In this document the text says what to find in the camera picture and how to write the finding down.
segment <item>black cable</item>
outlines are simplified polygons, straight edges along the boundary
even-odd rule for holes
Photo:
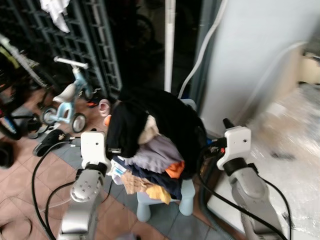
[[[208,192],[210,192],[213,196],[215,196],[216,198],[220,199],[221,201],[225,202],[226,204],[230,205],[231,207],[237,209],[241,213],[248,215],[249,217],[253,218],[254,220],[258,221],[259,223],[265,225],[266,227],[268,227],[269,229],[274,231],[276,234],[278,234],[281,239],[288,240],[281,231],[279,231],[277,228],[272,226],[270,223],[264,221],[263,219],[261,219],[260,217],[256,216],[255,214],[245,210],[243,207],[240,207],[240,206],[234,204],[233,202],[229,201],[228,199],[226,199],[225,197],[221,196],[220,194],[218,194],[215,191],[213,191],[212,189],[210,189],[210,187],[208,187],[208,185],[204,182],[204,180],[202,179],[201,174],[200,174],[200,170],[201,170],[201,164],[200,163],[201,163],[201,161],[203,159],[203,156],[204,156],[204,153],[205,153],[205,151],[207,151],[207,149],[208,149],[208,146],[206,146],[206,147],[204,147],[202,149],[202,151],[200,152],[200,155],[199,155],[199,157],[198,157],[198,159],[196,161],[196,165],[197,165],[196,173],[197,173],[198,178],[199,178],[201,184],[203,185],[203,187]]]
[[[45,218],[45,224],[48,228],[48,231],[49,231],[49,234],[52,234],[53,235],[53,232],[51,231],[51,228],[50,228],[50,224],[49,224],[49,206],[50,206],[50,202],[51,202],[51,199],[52,197],[55,195],[56,192],[58,192],[60,189],[63,189],[67,186],[70,186],[72,184],[74,184],[76,181],[71,181],[71,182],[68,182],[64,185],[61,185],[61,186],[58,186],[55,190],[53,190],[51,192],[51,194],[49,195],[47,201],[46,201],[46,204],[45,204],[45,210],[44,210],[44,218]],[[107,196],[105,197],[105,199],[100,203],[100,204],[103,204],[109,197],[110,195],[110,192],[111,192],[111,186],[112,186],[112,182],[110,182],[110,185],[109,185],[109,190],[108,190],[108,193],[107,193]]]
[[[31,232],[32,232],[32,229],[33,229],[33,226],[32,226],[32,221],[30,218],[26,217],[26,218],[23,218],[23,219],[17,219],[17,220],[12,220],[12,221],[9,221],[3,225],[0,226],[0,239],[1,240],[6,240],[6,238],[4,237],[3,235],[3,230],[5,229],[6,226],[8,226],[9,224],[11,223],[14,223],[14,222],[17,222],[17,221],[28,221],[29,225],[30,225],[30,230],[28,232],[28,234],[23,238],[23,240],[27,240],[30,235],[31,235]]]
[[[291,210],[290,210],[290,206],[289,203],[285,197],[285,195],[280,191],[279,188],[277,188],[273,183],[269,182],[268,180],[265,180],[264,178],[262,178],[261,176],[259,176],[263,181],[265,181],[268,185],[270,185],[271,187],[274,188],[274,190],[276,190],[278,192],[278,194],[281,196],[282,200],[284,201],[286,210],[288,212],[288,221],[289,221],[289,239],[291,240],[291,236],[292,236],[292,219],[291,219]]]
[[[109,185],[109,190],[108,190],[108,193],[107,193],[107,196],[105,197],[105,199],[100,203],[100,204],[103,204],[105,201],[107,201],[109,195],[110,195],[110,192],[111,192],[111,186],[112,186],[112,183],[113,181],[110,182],[110,185]]]
[[[42,228],[44,229],[44,232],[46,234],[46,236],[50,239],[50,240],[56,240],[55,236],[49,232],[48,227],[46,226],[44,220],[42,219],[41,215],[40,215],[40,211],[39,211],[39,207],[38,207],[38,203],[37,203],[37,198],[36,198],[36,191],[35,191],[35,178],[36,178],[36,173],[37,170],[40,166],[40,164],[43,162],[43,160],[45,159],[45,157],[51,152],[52,149],[54,149],[56,146],[61,145],[61,144],[69,144],[70,141],[61,141],[58,142],[54,145],[52,145],[46,152],[45,154],[40,158],[40,160],[38,161],[38,163],[36,164],[34,171],[32,173],[32,179],[31,179],[31,190],[32,190],[32,201],[33,201],[33,205],[34,205],[34,209],[35,209],[35,213],[36,213],[36,217],[38,218]]]
[[[53,191],[51,192],[51,194],[50,194],[49,197],[48,197],[48,200],[46,201],[45,210],[44,210],[44,218],[45,218],[45,223],[46,223],[47,229],[48,229],[48,231],[49,231],[49,234],[54,235],[54,234],[52,233],[51,228],[50,228],[50,225],[49,225],[49,205],[50,205],[50,201],[51,201],[52,197],[55,195],[56,192],[58,192],[60,189],[63,189],[63,188],[65,188],[65,187],[67,187],[67,186],[70,186],[70,185],[72,185],[72,184],[74,184],[74,183],[75,183],[75,181],[71,181],[71,182],[68,182],[68,183],[66,183],[66,184],[63,184],[63,185],[61,185],[61,186],[58,186],[55,190],[53,190]]]

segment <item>white pipe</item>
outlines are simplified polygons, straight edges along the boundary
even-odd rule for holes
[[[83,68],[83,69],[88,69],[89,68],[88,63],[72,61],[72,60],[65,59],[65,58],[58,57],[58,56],[55,56],[53,60],[55,62],[64,63],[64,64],[70,64],[70,65],[77,66],[77,67],[80,67],[80,68]]]
[[[175,45],[176,0],[165,0],[164,90],[171,93]]]

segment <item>power cord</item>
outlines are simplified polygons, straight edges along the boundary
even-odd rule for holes
[[[264,178],[262,178],[261,176],[259,176],[266,184],[270,185],[272,188],[274,188],[274,190],[276,190],[278,192],[278,194],[281,196],[282,200],[284,201],[286,210],[288,212],[288,224],[289,224],[289,239],[291,240],[291,236],[292,236],[292,218],[291,218],[291,210],[290,210],[290,206],[289,203],[285,197],[285,195],[279,190],[279,188],[277,188],[274,184],[272,184],[271,182],[265,180]]]
[[[50,239],[50,240],[56,240],[55,236],[52,234],[50,228],[48,228],[46,226],[46,223],[44,222],[44,220],[41,217],[40,211],[39,211],[39,207],[38,207],[38,203],[37,203],[37,198],[36,198],[36,191],[35,191],[35,178],[36,178],[36,173],[37,170],[40,166],[40,164],[43,162],[43,160],[45,159],[45,157],[51,152],[52,149],[54,149],[55,147],[62,145],[62,144],[71,144],[72,141],[61,141],[58,142],[54,145],[52,145],[45,153],[44,155],[40,158],[39,162],[36,164],[34,171],[32,173],[32,179],[31,179],[31,191],[32,191],[32,201],[33,201],[33,205],[34,205],[34,209],[35,209],[35,213],[36,216],[42,226],[42,228],[44,229],[44,232],[46,234],[46,236]]]
[[[189,83],[190,79],[193,77],[193,75],[198,70],[198,68],[199,68],[199,66],[200,66],[200,64],[201,64],[201,62],[202,62],[202,60],[204,58],[205,51],[206,51],[206,48],[208,46],[208,43],[209,43],[212,35],[214,34],[215,30],[217,29],[218,25],[221,22],[221,19],[223,17],[223,14],[224,14],[226,6],[227,6],[227,2],[228,2],[228,0],[222,0],[222,2],[220,4],[220,7],[219,7],[219,10],[218,10],[218,13],[216,14],[216,18],[215,18],[212,26],[210,27],[209,31],[207,32],[207,34],[205,35],[205,37],[203,39],[202,45],[201,45],[200,50],[199,50],[198,58],[197,58],[197,60],[196,60],[196,62],[194,64],[191,72],[185,78],[185,80],[184,80],[184,82],[183,82],[183,84],[181,86],[181,89],[180,89],[180,92],[179,92],[179,95],[178,95],[178,99],[181,99],[182,94],[184,93],[187,84]]]
[[[71,182],[68,182],[66,184],[63,184],[63,185],[57,187],[55,190],[53,190],[51,192],[51,194],[48,197],[48,200],[46,201],[45,211],[44,211],[44,218],[45,218],[45,223],[46,223],[47,229],[49,231],[49,234],[52,235],[52,236],[54,234],[52,233],[51,228],[50,228],[50,224],[49,224],[49,205],[50,205],[50,201],[51,201],[52,197],[56,194],[56,192],[58,192],[60,189],[68,187],[68,186],[70,186],[70,185],[72,185],[74,183],[75,183],[75,181],[71,181]]]
[[[230,205],[231,207],[237,209],[238,211],[240,211],[241,213],[243,214],[246,214],[248,215],[249,217],[253,218],[254,220],[258,221],[259,223],[265,225],[266,227],[268,227],[269,229],[271,229],[272,231],[274,231],[276,234],[279,235],[279,237],[282,239],[282,240],[288,240],[284,234],[279,231],[277,228],[275,228],[273,225],[271,225],[270,223],[264,221],[263,219],[261,219],[260,217],[256,216],[255,214],[247,211],[246,209],[244,209],[243,207],[240,207],[236,204],[234,204],[233,202],[231,202],[230,200],[226,199],[225,197],[221,196],[220,194],[216,193],[215,191],[213,191],[212,189],[210,189],[210,187],[205,183],[205,181],[203,180],[203,178],[201,177],[201,163],[203,161],[203,156],[205,154],[205,152],[207,151],[208,147],[213,147],[215,144],[212,143],[210,144],[209,146],[206,146],[202,149],[202,151],[200,152],[200,155],[197,159],[197,162],[196,162],[196,173],[197,173],[197,176],[201,182],[201,184],[203,185],[203,187],[209,192],[211,193],[213,196],[215,196],[216,198],[220,199],[221,201],[225,202],[226,204]]]
[[[30,225],[30,230],[29,230],[29,233],[22,239],[22,240],[27,240],[30,235],[31,235],[31,232],[32,232],[32,229],[33,229],[33,225],[32,225],[32,221],[30,218],[26,217],[26,218],[22,218],[22,219],[15,219],[15,220],[11,220],[3,225],[0,226],[0,240],[7,240],[4,236],[3,236],[3,230],[5,229],[5,227],[7,227],[8,225],[14,223],[14,222],[17,222],[17,221],[27,221]]]

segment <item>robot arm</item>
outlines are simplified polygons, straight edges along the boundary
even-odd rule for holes
[[[224,156],[217,166],[226,172],[232,187],[232,196],[239,206],[265,220],[280,232],[282,228],[275,209],[269,200],[269,189],[256,171],[247,165],[251,150],[251,130],[236,126],[229,128],[224,137]],[[248,240],[277,240],[280,237],[267,226],[241,213],[241,220]]]
[[[81,134],[83,171],[71,188],[71,201],[63,216],[58,240],[95,239],[97,209],[103,200],[105,175],[111,169],[111,162],[106,157],[105,139],[102,131]]]

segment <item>white tube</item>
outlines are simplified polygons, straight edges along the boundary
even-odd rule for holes
[[[72,61],[72,60],[65,59],[65,58],[58,57],[58,56],[55,56],[53,60],[55,62],[64,63],[64,64],[70,64],[70,65],[77,66],[77,67],[80,67],[80,68],[83,68],[83,69],[88,69],[89,68],[88,63]]]
[[[212,35],[214,34],[215,30],[217,29],[218,25],[221,22],[222,16],[225,12],[226,6],[227,6],[227,2],[228,0],[222,0],[221,4],[220,4],[220,8],[218,10],[218,13],[216,14],[216,18],[212,24],[212,26],[210,27],[209,31],[207,32],[207,34],[205,35],[202,45],[200,47],[200,51],[199,51],[199,55],[198,58],[195,62],[194,67],[192,68],[191,72],[189,73],[189,75],[185,78],[182,87],[180,89],[179,95],[178,95],[178,99],[180,99],[182,97],[182,94],[185,91],[185,88],[188,84],[188,82],[190,81],[190,79],[193,77],[193,75],[196,73],[196,71],[198,70],[202,59],[204,58],[204,54],[207,48],[207,45],[209,43],[210,38],[212,37]]]
[[[165,0],[164,90],[171,93],[174,63],[176,0]]]

